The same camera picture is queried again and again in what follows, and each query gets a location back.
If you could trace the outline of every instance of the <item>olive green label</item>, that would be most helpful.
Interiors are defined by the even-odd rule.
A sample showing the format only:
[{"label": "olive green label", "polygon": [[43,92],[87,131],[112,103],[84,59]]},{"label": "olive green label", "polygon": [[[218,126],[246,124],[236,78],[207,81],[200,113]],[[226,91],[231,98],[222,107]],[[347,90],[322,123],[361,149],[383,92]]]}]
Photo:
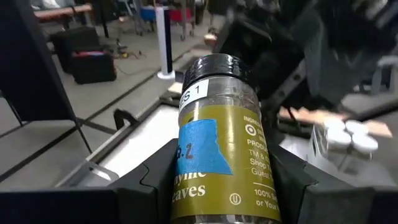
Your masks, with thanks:
[{"label": "olive green label", "polygon": [[[216,123],[216,144],[230,173],[189,172],[176,175],[172,220],[190,215],[232,214],[280,221],[267,144],[258,116],[238,106],[206,106],[186,114],[181,130],[188,122],[209,119]],[[208,136],[200,133],[200,129],[195,135],[198,138]],[[177,153],[177,159],[187,161],[196,158],[195,150],[207,150],[195,149],[194,144],[179,147],[187,149],[185,154]]]}]

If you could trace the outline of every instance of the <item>jar lid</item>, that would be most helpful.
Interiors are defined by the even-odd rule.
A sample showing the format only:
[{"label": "jar lid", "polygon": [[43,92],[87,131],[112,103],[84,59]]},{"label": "jar lid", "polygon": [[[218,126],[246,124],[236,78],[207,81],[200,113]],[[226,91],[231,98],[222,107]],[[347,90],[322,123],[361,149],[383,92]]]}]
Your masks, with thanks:
[{"label": "jar lid", "polygon": [[356,134],[356,133],[367,134],[367,133],[369,133],[369,128],[365,124],[363,124],[359,121],[355,121],[355,120],[346,121],[346,129],[351,134]]},{"label": "jar lid", "polygon": [[351,144],[351,136],[342,130],[329,129],[326,134],[326,142],[333,147],[346,149]]},{"label": "jar lid", "polygon": [[202,78],[215,75],[225,75],[235,77],[249,85],[250,69],[237,57],[228,54],[209,54],[200,57],[185,72],[182,84],[182,92],[187,90],[190,85]]},{"label": "jar lid", "polygon": [[353,146],[363,154],[370,154],[379,148],[379,143],[371,136],[356,133],[353,134]]},{"label": "jar lid", "polygon": [[344,124],[344,122],[338,118],[327,118],[326,120],[324,120],[323,126],[326,130],[337,129],[340,131],[344,131],[344,129],[346,129],[346,125]]}]

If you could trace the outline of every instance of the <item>white label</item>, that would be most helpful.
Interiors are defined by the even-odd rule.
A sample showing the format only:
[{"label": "white label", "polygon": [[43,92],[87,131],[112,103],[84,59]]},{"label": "white label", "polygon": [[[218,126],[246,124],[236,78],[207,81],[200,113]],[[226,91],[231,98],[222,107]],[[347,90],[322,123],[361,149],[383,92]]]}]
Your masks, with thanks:
[{"label": "white label", "polygon": [[207,89],[209,87],[209,80],[203,80],[193,84],[190,88],[185,90],[180,99],[180,111],[189,103],[206,97]]}]

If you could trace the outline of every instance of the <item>black lid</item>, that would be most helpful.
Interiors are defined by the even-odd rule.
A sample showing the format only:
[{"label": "black lid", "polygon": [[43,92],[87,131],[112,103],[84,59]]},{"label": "black lid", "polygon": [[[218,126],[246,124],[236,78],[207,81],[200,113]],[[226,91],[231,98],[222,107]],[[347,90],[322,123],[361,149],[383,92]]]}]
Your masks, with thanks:
[{"label": "black lid", "polygon": [[184,75],[182,92],[194,82],[215,75],[235,77],[250,85],[250,69],[241,59],[228,54],[211,54],[200,57],[189,66]]}]

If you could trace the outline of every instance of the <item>blue painter's tape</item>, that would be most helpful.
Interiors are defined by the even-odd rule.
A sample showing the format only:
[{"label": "blue painter's tape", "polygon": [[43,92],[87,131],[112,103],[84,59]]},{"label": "blue painter's tape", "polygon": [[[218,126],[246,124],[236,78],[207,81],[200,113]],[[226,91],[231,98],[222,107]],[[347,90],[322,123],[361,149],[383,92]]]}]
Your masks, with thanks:
[{"label": "blue painter's tape", "polygon": [[192,121],[180,128],[176,173],[191,172],[232,175],[217,143],[215,119]]}]

